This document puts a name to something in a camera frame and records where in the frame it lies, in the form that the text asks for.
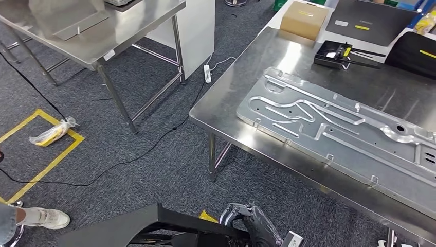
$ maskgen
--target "yellow tape square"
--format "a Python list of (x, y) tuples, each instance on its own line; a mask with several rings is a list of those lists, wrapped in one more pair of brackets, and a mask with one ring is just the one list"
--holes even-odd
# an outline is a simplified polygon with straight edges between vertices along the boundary
[[(9, 136), (17, 132), (19, 129), (30, 123), (32, 120), (34, 120), (36, 117), (42, 117), (47, 122), (51, 123), (52, 125), (59, 124), (59, 121), (56, 120), (54, 117), (48, 115), (41, 109), (37, 109), (32, 115), (30, 115), (28, 118), (26, 118), (24, 121), (19, 123), (17, 126), (15, 126), (13, 129), (8, 131), (5, 135), (0, 137), (0, 143), (2, 143), (4, 140), (6, 140)], [(42, 170), (40, 173), (38, 173), (32, 180), (32, 182), (36, 182), (41, 180), (49, 171), (51, 171), (63, 158), (65, 158), (74, 148), (76, 148), (84, 139), (85, 137), (79, 135), (74, 130), (69, 129), (67, 134), (71, 136), (75, 141), (67, 148), (65, 149), (61, 154), (59, 154), (44, 170)], [(9, 200), (5, 200), (2, 197), (0, 197), (0, 202), (3, 203), (12, 203), (18, 200), (21, 196), (24, 195), (28, 190), (30, 190), (31, 187), (33, 187), (35, 183), (28, 183), (23, 188), (21, 188), (15, 195), (13, 195)]]

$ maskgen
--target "person's leg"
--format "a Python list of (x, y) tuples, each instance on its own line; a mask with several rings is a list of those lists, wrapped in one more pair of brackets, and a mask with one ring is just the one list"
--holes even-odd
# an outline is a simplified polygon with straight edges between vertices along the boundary
[(0, 203), (0, 244), (12, 239), (17, 225), (61, 229), (68, 226), (69, 222), (69, 216), (56, 209), (16, 208)]
[(16, 230), (16, 208), (0, 203), (0, 244), (11, 240)]

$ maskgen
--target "metal stool base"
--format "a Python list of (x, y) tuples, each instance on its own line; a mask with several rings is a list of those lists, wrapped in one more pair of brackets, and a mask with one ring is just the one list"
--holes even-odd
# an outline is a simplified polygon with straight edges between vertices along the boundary
[(224, 0), (224, 2), (231, 7), (242, 7), (248, 0)]

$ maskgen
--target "black device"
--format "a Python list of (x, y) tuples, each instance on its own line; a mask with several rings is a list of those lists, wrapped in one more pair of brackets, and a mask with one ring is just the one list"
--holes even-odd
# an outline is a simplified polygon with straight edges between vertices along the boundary
[(371, 1), (339, 0), (326, 31), (388, 46), (417, 15)]
[(360, 54), (369, 54), (379, 57), (385, 57), (386, 55), (375, 53), (372, 51), (361, 50), (353, 48), (353, 45), (345, 43), (334, 42), (330, 40), (324, 41), (319, 48), (318, 52), (315, 54), (314, 63), (331, 67), (331, 68), (339, 68), (339, 69), (347, 69), (349, 64), (357, 64), (364, 67), (380, 69), (378, 65), (361, 63), (353, 61), (349, 58), (350, 52), (358, 52)]
[(59, 247), (130, 245), (252, 247), (246, 231), (178, 213), (160, 203), (74, 230), (61, 236), (58, 243)]
[(436, 80), (436, 41), (407, 32), (392, 47), (385, 64)]

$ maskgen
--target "stamped metal sheet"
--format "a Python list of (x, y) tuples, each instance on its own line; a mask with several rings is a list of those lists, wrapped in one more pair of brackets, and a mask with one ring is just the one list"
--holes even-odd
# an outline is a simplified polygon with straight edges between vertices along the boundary
[(275, 68), (237, 116), (436, 219), (435, 133)]

